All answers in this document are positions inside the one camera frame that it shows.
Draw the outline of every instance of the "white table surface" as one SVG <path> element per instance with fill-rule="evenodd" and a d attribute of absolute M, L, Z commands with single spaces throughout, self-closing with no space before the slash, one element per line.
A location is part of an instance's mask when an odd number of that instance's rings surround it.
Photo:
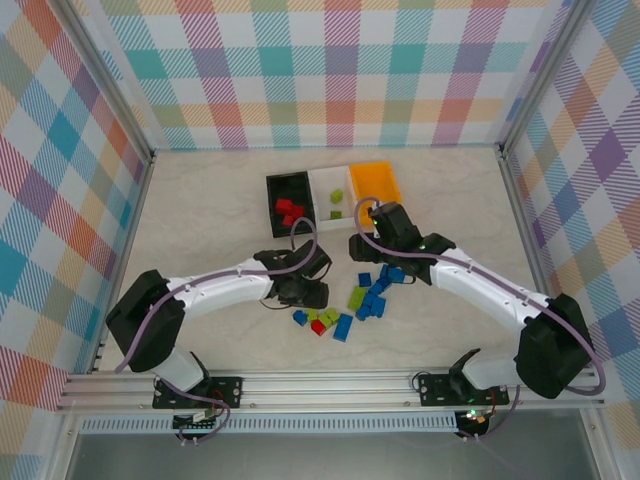
<path fill-rule="evenodd" d="M 287 248 L 269 227 L 265 176 L 388 159 L 403 203 L 423 235 L 438 232 L 484 266 L 533 288 L 533 280 L 493 150 L 490 148 L 304 149 L 161 153 L 144 205 L 125 291 L 142 272 L 165 277 L 235 265 L 255 252 Z M 347 312 L 359 272 L 354 228 L 320 234 L 334 261 L 326 277 L 329 306 Z M 304 241 L 307 236 L 298 237 Z M 449 366 L 475 347 L 515 344 L 500 324 L 448 292 L 418 283 L 383 295 L 382 319 L 354 319 L 346 343 L 298 326 L 293 309 L 238 304 L 182 326 L 178 342 L 210 369 L 384 369 Z M 101 370 L 122 354 L 109 338 Z"/>

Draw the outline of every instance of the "green block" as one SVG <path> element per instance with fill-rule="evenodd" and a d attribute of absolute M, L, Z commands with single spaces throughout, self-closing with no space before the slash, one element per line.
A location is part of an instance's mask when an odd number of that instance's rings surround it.
<path fill-rule="evenodd" d="M 331 192 L 331 203 L 340 203 L 342 201 L 342 190 L 339 188 Z"/>
<path fill-rule="evenodd" d="M 331 325 L 333 325 L 333 322 L 331 321 L 331 319 L 329 318 L 329 315 L 327 315 L 326 313 L 321 314 L 318 319 L 322 322 L 322 324 L 329 328 Z"/>
<path fill-rule="evenodd" d="M 362 306 L 364 296 L 367 294 L 367 289 L 364 287 L 356 287 L 353 289 L 351 299 L 349 300 L 349 310 L 356 311 Z"/>
<path fill-rule="evenodd" d="M 325 313 L 326 313 L 327 317 L 329 317 L 329 320 L 331 320 L 333 323 L 336 323 L 338 321 L 338 319 L 340 318 L 340 314 L 338 313 L 338 311 L 335 308 L 330 308 Z"/>

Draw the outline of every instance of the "red lego brick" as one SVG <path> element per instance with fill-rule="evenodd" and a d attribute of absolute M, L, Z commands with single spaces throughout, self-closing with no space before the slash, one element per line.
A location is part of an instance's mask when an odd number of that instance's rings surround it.
<path fill-rule="evenodd" d="M 294 205 L 291 209 L 290 215 L 295 219 L 304 217 L 304 207 L 302 205 Z"/>
<path fill-rule="evenodd" d="M 318 336 L 321 337 L 324 334 L 324 332 L 327 331 L 327 327 L 325 327 L 324 324 L 319 319 L 316 319 L 313 322 L 311 322 L 311 330 L 316 332 Z"/>
<path fill-rule="evenodd" d="M 276 213 L 278 215 L 290 215 L 293 210 L 293 202 L 286 198 L 279 198 L 276 202 Z"/>

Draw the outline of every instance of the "plaid backdrop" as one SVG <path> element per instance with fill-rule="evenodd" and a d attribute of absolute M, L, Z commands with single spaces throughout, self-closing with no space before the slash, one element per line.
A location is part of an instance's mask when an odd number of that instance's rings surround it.
<path fill-rule="evenodd" d="M 575 296 L 640 469 L 640 1 L 601 0 L 512 165 L 556 292 Z"/>
<path fill-rule="evenodd" d="M 143 163 L 44 0 L 0 0 L 0 478 L 34 478 Z"/>
<path fill-rule="evenodd" d="M 494 143 L 560 3 L 75 0 L 172 149 Z"/>

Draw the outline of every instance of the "purple cable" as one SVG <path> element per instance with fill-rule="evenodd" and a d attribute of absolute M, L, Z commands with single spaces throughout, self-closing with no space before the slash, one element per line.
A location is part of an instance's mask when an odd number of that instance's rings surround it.
<path fill-rule="evenodd" d="M 471 265 L 470 263 L 464 262 L 462 260 L 458 260 L 457 258 L 447 257 L 446 255 L 435 255 L 433 253 L 398 252 L 398 251 L 395 251 L 395 250 L 390 250 L 388 248 L 385 248 L 385 247 L 383 247 L 381 245 L 378 245 L 373 240 L 371 240 L 369 237 L 367 237 L 367 234 L 365 233 L 364 229 L 362 228 L 362 225 L 360 224 L 359 213 L 360 213 L 360 208 L 362 207 L 362 204 L 364 202 L 374 202 L 376 204 L 376 206 L 378 206 L 378 205 L 380 205 L 380 200 L 375 198 L 375 197 L 365 197 L 365 198 L 361 199 L 356 204 L 356 208 L 355 208 L 355 211 L 354 211 L 354 214 L 353 214 L 354 221 L 355 221 L 355 224 L 356 224 L 356 229 L 358 230 L 358 233 L 360 234 L 360 236 L 363 238 L 363 240 L 367 244 L 369 244 L 370 246 L 372 246 L 373 248 L 379 250 L 382 253 L 386 253 L 387 255 L 392 255 L 394 257 L 400 257 L 400 258 L 428 258 L 428 259 L 441 260 L 441 261 L 453 263 L 454 265 L 459 265 L 462 268 L 465 268 L 467 270 L 472 270 L 472 271 L 476 272 L 478 275 L 486 278 L 491 283 L 493 283 L 494 285 L 498 286 L 499 288 L 502 288 L 504 291 L 506 291 L 507 293 L 515 296 L 519 300 L 521 300 L 523 302 L 528 301 L 529 304 L 531 306 L 533 306 L 536 310 L 544 313 L 545 315 L 550 317 L 552 320 L 554 320 L 555 322 L 560 324 L 560 326 L 562 326 L 567 332 L 569 332 L 569 334 L 573 338 L 575 338 L 575 340 L 580 344 L 580 346 L 585 350 L 585 352 L 587 352 L 587 355 L 589 355 L 589 357 L 591 358 L 591 362 L 593 363 L 593 365 L 596 368 L 596 371 L 598 372 L 599 383 L 593 389 L 584 390 L 584 389 L 581 389 L 581 388 L 566 387 L 566 390 L 569 391 L 569 392 L 572 392 L 572 393 L 577 393 L 579 395 L 586 395 L 586 396 L 599 395 L 600 393 L 602 393 L 604 391 L 604 389 L 605 389 L 605 387 L 607 385 L 607 381 L 606 381 L 606 378 L 605 378 L 604 367 L 602 366 L 602 362 L 600 362 L 600 359 L 598 358 L 598 355 L 593 350 L 593 348 L 591 348 L 591 345 L 589 345 L 589 342 L 587 342 L 582 337 L 582 335 L 580 335 L 578 333 L 578 331 L 575 328 L 573 328 L 562 317 L 560 317 L 560 315 L 552 312 L 547 307 L 545 307 L 543 305 L 540 305 L 538 302 L 536 302 L 534 300 L 531 300 L 531 299 L 528 299 L 527 296 L 525 294 L 523 294 L 522 292 L 520 292 L 518 289 L 515 289 L 515 288 L 507 285 L 502 280 L 500 280 L 499 278 L 496 278 L 494 275 L 492 275 L 490 272 L 487 272 L 487 271 L 485 271 L 485 270 L 483 270 L 481 268 L 478 268 L 478 267 L 476 267 L 474 265 Z"/>
<path fill-rule="evenodd" d="M 179 287 L 174 288 L 169 293 L 166 293 L 162 298 L 160 298 L 160 300 L 158 300 L 151 307 L 151 309 L 149 309 L 149 311 L 145 315 L 144 319 L 142 320 L 142 323 L 140 324 L 140 327 L 138 328 L 138 331 L 136 332 L 135 337 L 133 337 L 133 341 L 131 342 L 131 346 L 129 347 L 129 350 L 127 351 L 127 354 L 124 356 L 124 359 L 122 360 L 122 362 L 120 362 L 120 365 L 118 365 L 116 367 L 115 372 L 116 373 L 120 373 L 120 372 L 122 372 L 122 370 L 124 370 L 124 368 L 127 365 L 129 365 L 129 362 L 131 361 L 131 358 L 133 357 L 134 353 L 136 352 L 136 349 L 138 348 L 138 345 L 140 344 L 140 340 L 142 339 L 142 336 L 144 335 L 145 330 L 149 326 L 149 323 L 151 323 L 151 320 L 153 319 L 153 316 L 158 312 L 158 310 L 160 310 L 160 307 L 162 307 L 162 305 L 164 305 L 167 301 L 172 299 L 178 293 L 184 291 L 187 288 L 187 286 L 190 285 L 192 287 L 195 287 L 196 285 L 199 285 L 199 284 L 204 283 L 204 282 L 208 282 L 209 280 L 215 280 L 216 278 L 227 277 L 227 276 L 230 276 L 230 275 L 242 275 L 242 274 L 244 274 L 244 275 L 264 275 L 264 276 L 268 276 L 268 275 L 285 275 L 287 273 L 295 272 L 299 268 L 301 268 L 304 265 L 306 265 L 307 262 L 309 262 L 309 260 L 311 260 L 313 255 L 316 253 L 316 248 L 318 247 L 318 231 L 316 230 L 316 226 L 313 224 L 313 222 L 311 220 L 309 220 L 308 218 L 305 218 L 305 217 L 298 218 L 293 223 L 293 226 L 291 227 L 291 241 L 292 242 L 293 242 L 293 237 L 295 235 L 296 227 L 300 224 L 300 222 L 304 222 L 307 225 L 309 225 L 311 227 L 311 233 L 313 235 L 313 245 L 311 246 L 311 250 L 309 250 L 309 253 L 307 254 L 306 257 L 304 257 L 302 259 L 302 261 L 300 261 L 299 263 L 297 263 L 296 265 L 294 265 L 292 267 L 283 268 L 281 270 L 242 270 L 242 271 L 224 270 L 222 272 L 214 272 L 214 273 L 211 273 L 209 275 L 205 275 L 204 277 L 201 277 L 201 278 L 198 278 L 196 280 L 193 280 L 190 283 L 185 283 L 183 285 L 180 285 Z"/>
<path fill-rule="evenodd" d="M 224 420 L 220 423 L 220 425 L 218 425 L 216 428 L 214 428 L 213 430 L 211 430 L 209 433 L 207 433 L 205 436 L 201 437 L 199 440 L 187 440 L 186 438 L 184 438 L 184 436 L 182 435 L 182 430 L 184 429 L 183 427 L 181 427 L 178 430 L 178 437 L 180 438 L 180 440 L 182 440 L 183 442 L 190 442 L 193 445 L 198 445 L 198 443 L 204 443 L 207 440 L 209 440 L 210 438 L 212 438 L 216 433 L 218 433 L 220 430 L 222 430 L 225 425 L 229 422 L 229 418 L 231 417 L 231 408 L 229 408 L 229 405 L 227 405 L 226 403 L 220 401 L 220 400 L 215 400 L 213 398 L 206 398 L 206 397 L 201 397 L 199 395 L 192 395 L 190 393 L 187 392 L 183 392 L 182 390 L 180 390 L 178 387 L 176 387 L 175 385 L 173 385 L 172 383 L 167 382 L 166 380 L 162 380 L 162 382 L 164 382 L 164 384 L 169 387 L 170 390 L 172 390 L 174 393 L 177 393 L 178 395 L 188 398 L 190 400 L 197 400 L 199 402 L 208 402 L 211 403 L 214 406 L 218 406 L 218 407 L 222 407 L 225 409 L 225 411 L 227 412 L 226 416 L 224 417 Z"/>

